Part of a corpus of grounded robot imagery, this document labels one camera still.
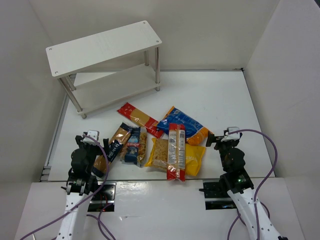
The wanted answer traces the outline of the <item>blue fusilli pasta bag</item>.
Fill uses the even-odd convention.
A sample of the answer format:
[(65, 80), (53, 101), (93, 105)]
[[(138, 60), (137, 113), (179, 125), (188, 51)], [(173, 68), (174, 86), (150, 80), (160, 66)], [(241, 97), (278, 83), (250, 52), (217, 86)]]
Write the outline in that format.
[(147, 138), (145, 127), (133, 127), (128, 141), (120, 152), (121, 162), (142, 168), (147, 154)]

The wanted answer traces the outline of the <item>blue orange pasta bag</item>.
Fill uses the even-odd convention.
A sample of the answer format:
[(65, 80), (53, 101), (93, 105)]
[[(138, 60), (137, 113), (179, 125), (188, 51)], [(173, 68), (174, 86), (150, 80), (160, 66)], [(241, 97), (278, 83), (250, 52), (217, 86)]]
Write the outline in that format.
[(186, 142), (190, 145), (200, 145), (208, 137), (208, 133), (211, 133), (198, 121), (174, 106), (171, 107), (156, 127), (168, 135), (170, 124), (184, 125)]

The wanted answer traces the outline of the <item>white two-tier shelf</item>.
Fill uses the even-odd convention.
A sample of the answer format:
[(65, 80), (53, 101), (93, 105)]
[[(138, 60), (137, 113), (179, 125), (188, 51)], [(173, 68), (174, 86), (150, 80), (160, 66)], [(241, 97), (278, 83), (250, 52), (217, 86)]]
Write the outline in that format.
[[(119, 100), (160, 90), (159, 50), (162, 41), (146, 21), (140, 21), (46, 48), (52, 77), (59, 80), (77, 113), (87, 114)], [(69, 76), (99, 64), (142, 53), (144, 63), (74, 85)]]

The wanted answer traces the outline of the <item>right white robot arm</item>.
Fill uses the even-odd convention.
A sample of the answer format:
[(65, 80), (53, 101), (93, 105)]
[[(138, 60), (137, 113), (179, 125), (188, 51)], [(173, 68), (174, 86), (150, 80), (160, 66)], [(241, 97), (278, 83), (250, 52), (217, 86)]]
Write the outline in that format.
[(251, 240), (286, 240), (272, 224), (263, 204), (258, 199), (257, 188), (245, 170), (245, 153), (237, 148), (242, 137), (238, 127), (228, 127), (222, 136), (208, 132), (206, 146), (215, 143), (214, 149), (219, 152), (224, 174), (220, 176), (219, 187), (234, 202)]

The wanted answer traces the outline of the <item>red long pasta bag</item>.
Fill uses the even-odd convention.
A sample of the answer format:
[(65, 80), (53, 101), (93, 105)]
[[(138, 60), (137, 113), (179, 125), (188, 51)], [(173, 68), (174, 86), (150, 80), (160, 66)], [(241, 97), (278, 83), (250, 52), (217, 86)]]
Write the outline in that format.
[(183, 124), (170, 123), (168, 131), (168, 153), (166, 179), (186, 180), (186, 132)]

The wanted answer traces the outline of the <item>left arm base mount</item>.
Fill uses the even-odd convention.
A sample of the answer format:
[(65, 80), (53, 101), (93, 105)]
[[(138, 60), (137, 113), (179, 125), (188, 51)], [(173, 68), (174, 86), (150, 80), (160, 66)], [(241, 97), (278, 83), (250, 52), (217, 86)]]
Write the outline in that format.
[(116, 183), (106, 182), (101, 190), (92, 197), (88, 206), (89, 213), (113, 212), (115, 209)]

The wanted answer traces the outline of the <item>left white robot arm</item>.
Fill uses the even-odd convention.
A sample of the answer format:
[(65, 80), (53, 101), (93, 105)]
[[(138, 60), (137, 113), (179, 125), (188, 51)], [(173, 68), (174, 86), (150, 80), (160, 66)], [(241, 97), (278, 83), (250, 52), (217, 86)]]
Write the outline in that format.
[(99, 132), (89, 130), (75, 137), (78, 148), (71, 153), (71, 168), (66, 182), (66, 204), (57, 240), (81, 240), (88, 207), (92, 197), (102, 188), (92, 174), (97, 156), (109, 150), (108, 139), (105, 146), (99, 143)]

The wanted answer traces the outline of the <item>red spaghetti bag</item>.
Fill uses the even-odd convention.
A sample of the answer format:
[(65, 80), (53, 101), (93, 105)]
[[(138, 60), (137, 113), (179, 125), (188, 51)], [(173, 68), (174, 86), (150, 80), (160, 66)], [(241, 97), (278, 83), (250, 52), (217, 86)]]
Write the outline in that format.
[(157, 120), (128, 102), (119, 108), (117, 112), (139, 127), (145, 127), (146, 131), (157, 139), (161, 138), (164, 134), (163, 130), (158, 129), (157, 124), (159, 122)]

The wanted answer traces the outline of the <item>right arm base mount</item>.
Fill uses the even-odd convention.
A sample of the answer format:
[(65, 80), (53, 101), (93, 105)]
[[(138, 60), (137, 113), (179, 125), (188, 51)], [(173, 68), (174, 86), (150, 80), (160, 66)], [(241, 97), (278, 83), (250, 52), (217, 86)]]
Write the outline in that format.
[(206, 210), (229, 210), (237, 208), (218, 180), (203, 180), (202, 185), (199, 191), (204, 195)]

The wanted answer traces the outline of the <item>yellow macaroni bag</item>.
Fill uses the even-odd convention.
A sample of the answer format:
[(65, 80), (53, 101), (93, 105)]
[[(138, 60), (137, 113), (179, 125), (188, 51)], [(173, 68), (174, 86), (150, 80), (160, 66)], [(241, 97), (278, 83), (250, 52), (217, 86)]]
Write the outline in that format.
[[(162, 138), (152, 138), (152, 150), (145, 167), (152, 167), (167, 170), (168, 162), (168, 140)], [(198, 145), (185, 145), (185, 174), (189, 176), (197, 176), (201, 169), (202, 158), (206, 148)]]

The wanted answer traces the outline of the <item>dark blue spaghetti box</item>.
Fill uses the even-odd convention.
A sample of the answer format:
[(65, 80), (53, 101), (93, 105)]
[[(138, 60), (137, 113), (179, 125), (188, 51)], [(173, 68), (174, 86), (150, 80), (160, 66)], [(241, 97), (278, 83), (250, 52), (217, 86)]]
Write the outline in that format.
[(122, 122), (120, 127), (114, 133), (112, 138), (108, 142), (108, 151), (106, 153), (108, 164), (103, 155), (99, 155), (94, 164), (92, 173), (99, 178), (103, 178), (107, 173), (107, 167), (114, 161), (116, 156), (120, 153), (124, 145), (129, 140), (133, 131), (133, 127)]

